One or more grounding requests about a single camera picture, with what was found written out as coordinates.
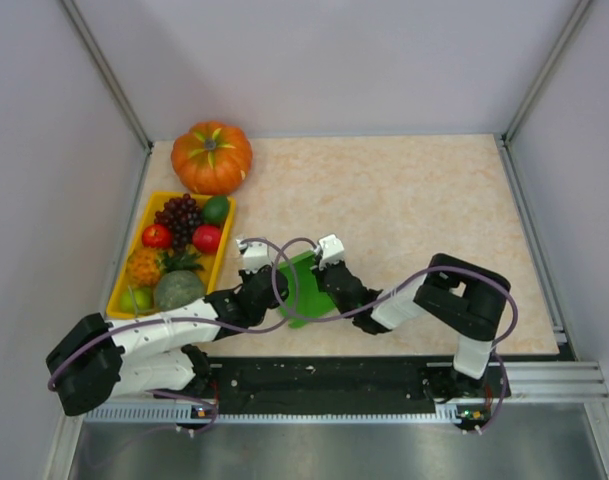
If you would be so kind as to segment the green paper box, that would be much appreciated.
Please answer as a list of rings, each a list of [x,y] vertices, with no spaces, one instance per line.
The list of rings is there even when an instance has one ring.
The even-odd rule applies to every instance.
[[[291,258],[295,272],[286,262],[281,262],[278,271],[288,281],[289,296],[285,304],[299,315],[307,318],[324,317],[335,309],[328,294],[318,290],[316,279],[311,272],[314,266],[312,252],[303,252]]]

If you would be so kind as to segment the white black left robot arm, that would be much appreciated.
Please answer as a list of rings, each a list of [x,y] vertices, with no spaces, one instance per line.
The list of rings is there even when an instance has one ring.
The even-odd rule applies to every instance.
[[[245,333],[289,295],[286,277],[264,266],[242,271],[242,283],[176,309],[130,320],[93,313],[80,319],[47,355],[47,387],[64,413],[88,413],[110,399],[157,390],[200,396],[210,387],[210,366],[198,348]]]

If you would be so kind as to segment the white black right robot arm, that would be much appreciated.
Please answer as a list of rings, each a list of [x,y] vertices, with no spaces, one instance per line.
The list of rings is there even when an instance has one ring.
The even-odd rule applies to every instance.
[[[391,332],[424,314],[457,332],[450,372],[423,378],[425,395],[442,403],[474,395],[486,385],[491,355],[518,319],[505,277],[444,253],[388,292],[364,286],[343,260],[320,260],[312,273],[318,290],[330,297],[341,316],[367,334]]]

